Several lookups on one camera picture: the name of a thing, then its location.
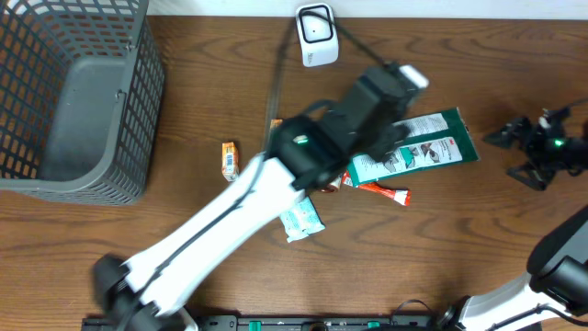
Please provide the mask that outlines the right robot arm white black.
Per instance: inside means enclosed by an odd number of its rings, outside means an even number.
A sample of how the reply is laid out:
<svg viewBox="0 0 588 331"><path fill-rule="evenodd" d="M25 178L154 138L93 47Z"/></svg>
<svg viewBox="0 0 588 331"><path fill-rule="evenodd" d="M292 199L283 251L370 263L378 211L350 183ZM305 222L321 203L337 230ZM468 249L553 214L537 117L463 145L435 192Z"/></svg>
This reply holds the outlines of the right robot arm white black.
<svg viewBox="0 0 588 331"><path fill-rule="evenodd" d="M568 137L563 119L551 113L531 124L519 118L485 137L508 148L519 142L526 162L508 169L509 177L543 191L559 171L576 177L587 169L587 140ZM585 327L587 313L587 210L575 212L533 249L526 271L502 287L466 296L440 315L438 330L523 330L561 318Z"/></svg>

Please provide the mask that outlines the orange small carton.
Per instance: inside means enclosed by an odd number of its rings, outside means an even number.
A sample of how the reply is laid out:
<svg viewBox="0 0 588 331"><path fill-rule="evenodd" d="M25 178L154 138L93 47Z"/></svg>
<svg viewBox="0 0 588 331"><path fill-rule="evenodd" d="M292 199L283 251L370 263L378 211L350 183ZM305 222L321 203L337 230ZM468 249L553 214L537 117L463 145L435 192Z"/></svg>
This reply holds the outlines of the orange small carton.
<svg viewBox="0 0 588 331"><path fill-rule="evenodd" d="M273 131L276 127L280 126L283 123L282 119L272 119L270 121L270 130Z"/></svg>
<svg viewBox="0 0 588 331"><path fill-rule="evenodd" d="M238 149L234 142L221 145L221 173L229 181L235 181L239 176Z"/></svg>

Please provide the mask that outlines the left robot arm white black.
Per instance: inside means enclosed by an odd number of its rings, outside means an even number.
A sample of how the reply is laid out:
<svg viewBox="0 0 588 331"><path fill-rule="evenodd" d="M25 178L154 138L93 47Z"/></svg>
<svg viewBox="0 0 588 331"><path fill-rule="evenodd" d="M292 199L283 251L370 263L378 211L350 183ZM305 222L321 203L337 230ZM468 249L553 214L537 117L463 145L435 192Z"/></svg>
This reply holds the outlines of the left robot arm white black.
<svg viewBox="0 0 588 331"><path fill-rule="evenodd" d="M266 150L159 243L93 267L97 303L117 330L195 330L184 306L234 250L342 174L357 154L381 162L409 135L408 108L428 87L409 64L370 67L339 101L320 100L270 132Z"/></svg>

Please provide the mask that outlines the green 3M glove package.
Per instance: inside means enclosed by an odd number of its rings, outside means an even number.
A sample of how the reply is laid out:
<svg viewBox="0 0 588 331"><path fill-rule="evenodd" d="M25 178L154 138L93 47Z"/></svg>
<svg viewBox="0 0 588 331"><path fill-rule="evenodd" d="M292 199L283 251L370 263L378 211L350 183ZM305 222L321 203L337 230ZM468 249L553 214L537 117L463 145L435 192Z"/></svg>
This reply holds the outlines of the green 3M glove package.
<svg viewBox="0 0 588 331"><path fill-rule="evenodd" d="M354 156L347 168L353 186L480 159L458 108L402 120L400 124L409 128L410 134L382 162L366 154Z"/></svg>

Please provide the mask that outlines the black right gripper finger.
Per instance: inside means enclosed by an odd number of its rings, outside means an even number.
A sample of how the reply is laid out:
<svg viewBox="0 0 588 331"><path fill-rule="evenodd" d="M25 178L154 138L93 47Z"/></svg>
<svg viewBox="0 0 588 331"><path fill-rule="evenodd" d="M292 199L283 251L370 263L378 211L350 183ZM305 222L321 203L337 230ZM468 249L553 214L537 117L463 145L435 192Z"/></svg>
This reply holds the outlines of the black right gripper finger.
<svg viewBox="0 0 588 331"><path fill-rule="evenodd" d="M530 163L510 167L506 170L506 174L535 191L544 191L547 188L541 172Z"/></svg>
<svg viewBox="0 0 588 331"><path fill-rule="evenodd" d="M499 148L510 148L513 143L524 145L531 131L529 118L519 117L507 122L500 130L485 135L482 140Z"/></svg>

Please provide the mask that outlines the mint green wipes pack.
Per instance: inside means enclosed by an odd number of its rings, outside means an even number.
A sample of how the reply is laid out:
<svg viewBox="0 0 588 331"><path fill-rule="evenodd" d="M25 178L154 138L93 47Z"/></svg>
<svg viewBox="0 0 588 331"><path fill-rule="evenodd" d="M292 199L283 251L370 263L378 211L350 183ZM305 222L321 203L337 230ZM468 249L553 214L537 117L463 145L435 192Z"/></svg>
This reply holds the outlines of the mint green wipes pack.
<svg viewBox="0 0 588 331"><path fill-rule="evenodd" d="M302 240L325 229L325 225L309 197L279 215L287 242Z"/></svg>

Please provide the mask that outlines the green lid spice jar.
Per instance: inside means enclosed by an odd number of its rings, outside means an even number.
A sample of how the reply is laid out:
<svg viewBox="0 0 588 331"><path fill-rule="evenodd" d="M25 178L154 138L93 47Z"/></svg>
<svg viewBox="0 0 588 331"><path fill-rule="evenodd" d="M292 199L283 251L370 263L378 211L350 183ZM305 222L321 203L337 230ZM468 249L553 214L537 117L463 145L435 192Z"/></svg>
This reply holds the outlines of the green lid spice jar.
<svg viewBox="0 0 588 331"><path fill-rule="evenodd" d="M331 181L329 184L327 184L324 188L321 188L320 189L320 192L323 192L323 193L335 193L335 192L337 192L340 189L341 185L342 185L342 178L343 178L343 175L340 174L333 181Z"/></svg>

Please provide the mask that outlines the red snack stick packet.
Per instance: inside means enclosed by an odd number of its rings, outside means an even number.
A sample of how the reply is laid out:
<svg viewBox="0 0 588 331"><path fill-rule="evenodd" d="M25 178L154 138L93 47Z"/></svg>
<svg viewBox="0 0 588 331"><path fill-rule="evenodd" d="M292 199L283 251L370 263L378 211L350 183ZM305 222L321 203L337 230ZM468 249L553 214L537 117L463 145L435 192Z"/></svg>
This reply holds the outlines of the red snack stick packet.
<svg viewBox="0 0 588 331"><path fill-rule="evenodd" d="M411 201L411 191L409 189L393 189L384 188L376 182L370 182L367 184L355 185L350 174L345 171L342 176L342 182L350 187L363 189L365 191L377 193L385 196L390 200L394 200L402 206L409 206Z"/></svg>

